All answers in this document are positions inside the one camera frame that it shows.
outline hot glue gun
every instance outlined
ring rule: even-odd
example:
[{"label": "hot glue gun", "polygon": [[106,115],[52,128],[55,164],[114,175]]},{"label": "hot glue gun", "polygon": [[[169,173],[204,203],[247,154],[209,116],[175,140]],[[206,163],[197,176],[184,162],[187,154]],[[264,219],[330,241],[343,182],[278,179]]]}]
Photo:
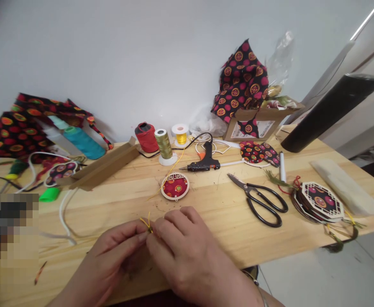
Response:
[{"label": "hot glue gun", "polygon": [[191,164],[180,168],[180,170],[188,171],[209,171],[211,168],[219,169],[221,167],[218,160],[212,158],[212,142],[205,142],[205,156],[199,162],[192,162]]}]

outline floor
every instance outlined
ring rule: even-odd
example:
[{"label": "floor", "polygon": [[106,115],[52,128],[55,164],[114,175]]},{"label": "floor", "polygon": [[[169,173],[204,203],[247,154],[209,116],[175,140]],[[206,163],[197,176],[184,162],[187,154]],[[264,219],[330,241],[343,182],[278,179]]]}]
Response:
[{"label": "floor", "polygon": [[260,286],[286,307],[374,307],[374,233],[345,245],[260,265]]}]

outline white pen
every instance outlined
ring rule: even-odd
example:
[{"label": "white pen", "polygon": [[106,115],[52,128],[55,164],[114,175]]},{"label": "white pen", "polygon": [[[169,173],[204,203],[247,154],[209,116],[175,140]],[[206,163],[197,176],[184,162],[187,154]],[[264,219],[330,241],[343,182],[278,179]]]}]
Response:
[{"label": "white pen", "polygon": [[279,153],[279,159],[281,161],[281,166],[279,167],[279,171],[280,171],[280,175],[281,175],[281,180],[283,182],[286,182],[284,153],[282,151]]}]

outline white bottle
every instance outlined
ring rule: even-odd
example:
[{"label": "white bottle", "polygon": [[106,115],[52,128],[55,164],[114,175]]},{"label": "white bottle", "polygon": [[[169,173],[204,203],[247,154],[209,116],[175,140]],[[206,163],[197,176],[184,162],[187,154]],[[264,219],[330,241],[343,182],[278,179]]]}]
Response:
[{"label": "white bottle", "polygon": [[42,127],[43,132],[47,135],[47,138],[57,146],[67,151],[71,156],[82,155],[82,152],[77,149],[77,147],[73,145],[68,139],[66,139],[63,134],[60,133],[60,130],[58,128],[49,126],[39,119],[35,119],[35,121]]}]

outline hand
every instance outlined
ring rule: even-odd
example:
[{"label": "hand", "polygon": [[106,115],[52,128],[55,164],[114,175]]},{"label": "hand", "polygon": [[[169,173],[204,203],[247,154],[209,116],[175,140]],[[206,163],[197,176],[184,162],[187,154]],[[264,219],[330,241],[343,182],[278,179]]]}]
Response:
[{"label": "hand", "polygon": [[259,290],[219,248],[193,207],[167,212],[147,248],[172,290],[199,306],[263,306]]},{"label": "hand", "polygon": [[101,306],[123,276],[123,261],[145,243],[147,235],[140,220],[107,230],[49,306]]}]

